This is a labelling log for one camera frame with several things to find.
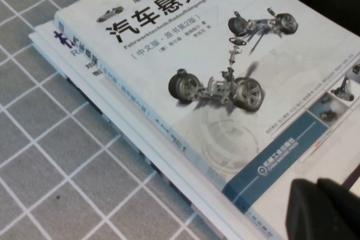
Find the circular graphic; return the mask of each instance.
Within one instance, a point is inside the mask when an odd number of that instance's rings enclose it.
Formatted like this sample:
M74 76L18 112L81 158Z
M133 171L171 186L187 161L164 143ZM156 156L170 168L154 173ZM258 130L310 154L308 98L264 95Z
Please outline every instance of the circular graphic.
M268 174L268 170L264 166L258 167L258 173L262 176L266 176Z
M255 135L225 108L200 111L200 132L206 142L203 156L219 173L238 173L259 153Z

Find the white book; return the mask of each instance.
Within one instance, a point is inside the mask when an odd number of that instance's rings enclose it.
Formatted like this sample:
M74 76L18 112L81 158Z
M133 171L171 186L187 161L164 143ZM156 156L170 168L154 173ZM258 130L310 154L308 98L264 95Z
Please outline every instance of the white book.
M55 24L266 238L294 178L360 163L360 38L297 0L81 0Z
M36 49L65 78L70 79L111 119L125 138L141 149L146 158L168 178L192 203L192 207L227 239L261 239L262 235L221 196L171 142L104 75L94 75L96 67L67 39L59 39L53 22L36 27L30 38Z

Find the tire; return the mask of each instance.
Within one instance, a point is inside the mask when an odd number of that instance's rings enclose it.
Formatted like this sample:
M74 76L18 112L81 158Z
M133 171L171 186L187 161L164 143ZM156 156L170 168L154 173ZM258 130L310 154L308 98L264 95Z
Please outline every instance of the tire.
M190 99L190 92L187 88L188 86L196 88L200 85L200 81L193 74L186 74L186 76L180 76L178 74L174 75L169 82L169 92L170 94L181 101L182 103L189 104L192 102Z
M264 92L263 89L261 88L261 85L254 79L252 78L236 78L234 80L234 82L236 84L238 84L234 95L232 96L232 102L233 104L241 109L244 109L245 111L248 112L256 112L260 109L261 105L263 104L264 101ZM238 93L241 88L244 88L242 90L242 97L238 98ZM256 92L254 92L255 94L251 93L251 96L245 97L244 96L244 91L249 91L248 88L252 88L252 89L257 89Z
M284 25L281 23L280 31L285 34L294 34L298 30L298 23L296 22L295 18L289 13L281 13L276 15L276 19L280 19L281 22L283 19L286 19L287 24Z
M176 95L176 91L175 91L175 87L176 87L176 82L179 79L179 75L175 74L169 81L169 92L170 95L173 96L173 98L178 99L178 96Z
M244 29L247 26L248 22L245 21L245 19L239 20L236 17L230 18L228 21L228 27L230 29L231 32L233 32L237 37L241 37L246 35L246 33L244 33Z

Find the publisher logo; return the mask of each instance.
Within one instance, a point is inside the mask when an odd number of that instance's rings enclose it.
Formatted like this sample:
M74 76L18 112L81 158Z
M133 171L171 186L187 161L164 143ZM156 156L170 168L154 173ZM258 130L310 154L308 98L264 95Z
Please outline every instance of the publisher logo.
M268 170L264 166L260 166L260 167L258 167L258 173L259 173L259 175L267 176Z
M64 25L61 22L58 22L58 28L61 32L64 32Z

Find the blue stripe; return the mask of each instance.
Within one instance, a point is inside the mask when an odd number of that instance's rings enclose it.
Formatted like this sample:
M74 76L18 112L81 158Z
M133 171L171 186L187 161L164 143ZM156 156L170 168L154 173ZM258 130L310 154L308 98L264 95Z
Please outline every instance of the blue stripe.
M235 175L222 192L241 212L245 213L327 130L328 127L313 115L308 112L303 113Z

